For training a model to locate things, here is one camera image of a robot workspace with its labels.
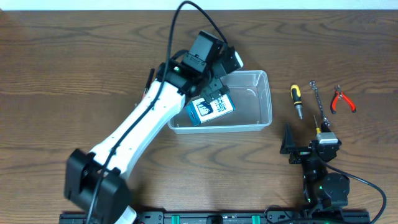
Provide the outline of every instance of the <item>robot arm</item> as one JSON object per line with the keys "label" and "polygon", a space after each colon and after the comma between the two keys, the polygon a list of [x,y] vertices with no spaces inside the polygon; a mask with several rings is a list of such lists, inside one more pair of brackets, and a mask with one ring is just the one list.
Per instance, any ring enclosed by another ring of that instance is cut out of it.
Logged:
{"label": "robot arm", "polygon": [[[159,87],[160,82],[154,81],[145,98],[142,99],[137,108],[126,118],[117,130],[90,151],[95,153],[94,160],[97,163],[105,163],[106,158],[109,156],[109,150],[126,132],[127,128],[129,128],[144,110],[147,109],[158,92]],[[145,148],[157,135],[160,129],[163,128],[164,124],[182,110],[184,104],[185,95],[179,94],[177,87],[166,82],[155,106],[119,145],[107,169],[119,169],[121,172],[120,177],[124,180],[128,180],[132,168],[136,165],[138,158],[140,158]]]}
{"label": "robot arm", "polygon": [[[176,61],[177,57],[170,58],[166,71],[165,63],[160,65],[157,80],[165,80],[163,88],[160,89],[161,82],[154,81],[145,98],[114,133],[88,154],[76,149],[67,160],[64,196],[86,212],[93,208],[100,223],[135,220],[126,180],[145,148],[191,98],[201,96],[210,102],[227,94],[229,88],[220,78],[243,66],[233,47],[205,31],[199,33],[191,50],[181,56],[181,62]],[[151,104],[152,109],[132,127]]]}

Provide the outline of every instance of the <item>clear plastic container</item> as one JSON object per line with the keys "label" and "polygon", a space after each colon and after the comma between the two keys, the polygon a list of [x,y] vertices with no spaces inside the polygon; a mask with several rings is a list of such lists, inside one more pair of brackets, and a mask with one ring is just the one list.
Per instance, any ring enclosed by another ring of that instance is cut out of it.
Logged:
{"label": "clear plastic container", "polygon": [[271,93],[264,71],[236,71],[221,77],[221,80],[231,90],[229,96],[235,105],[234,111],[193,126],[183,109],[168,122],[169,128],[177,134],[223,133],[260,131],[271,124]]}

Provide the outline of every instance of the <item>screwdriver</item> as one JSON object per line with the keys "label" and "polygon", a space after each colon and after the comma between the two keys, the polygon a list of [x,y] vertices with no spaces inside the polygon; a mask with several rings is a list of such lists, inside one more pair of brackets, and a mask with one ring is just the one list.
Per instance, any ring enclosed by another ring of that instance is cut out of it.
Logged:
{"label": "screwdriver", "polygon": [[318,122],[317,122],[317,119],[315,118],[315,115],[313,115],[313,120],[315,121],[315,127],[316,127],[316,130],[317,130],[317,134],[321,133],[321,129],[318,128]]}
{"label": "screwdriver", "polygon": [[290,93],[292,95],[294,107],[298,112],[298,116],[300,119],[303,119],[303,112],[301,110],[303,108],[303,103],[301,102],[301,92],[299,86],[296,84],[292,85],[292,87],[290,87]]}

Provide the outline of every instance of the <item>yellow screwdriver handle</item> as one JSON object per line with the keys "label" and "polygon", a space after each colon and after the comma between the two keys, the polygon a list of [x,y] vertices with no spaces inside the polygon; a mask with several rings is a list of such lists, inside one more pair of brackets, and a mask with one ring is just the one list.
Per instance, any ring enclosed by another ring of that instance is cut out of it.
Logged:
{"label": "yellow screwdriver handle", "polygon": [[302,105],[301,92],[298,85],[294,84],[290,87],[290,94],[292,95],[294,105]]}

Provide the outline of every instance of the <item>wire cutters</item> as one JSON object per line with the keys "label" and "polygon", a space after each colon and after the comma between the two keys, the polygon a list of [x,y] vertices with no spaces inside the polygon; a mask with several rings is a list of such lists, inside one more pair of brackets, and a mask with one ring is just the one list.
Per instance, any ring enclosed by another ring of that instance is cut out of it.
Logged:
{"label": "wire cutters", "polygon": [[334,95],[333,99],[331,100],[331,105],[330,105],[331,113],[336,114],[336,103],[337,103],[338,98],[342,98],[345,100],[345,102],[347,102],[347,104],[351,108],[351,112],[353,112],[353,113],[356,112],[356,107],[355,107],[354,102],[343,93],[343,91],[340,88],[340,85],[337,85],[337,87],[335,86],[335,95]]}

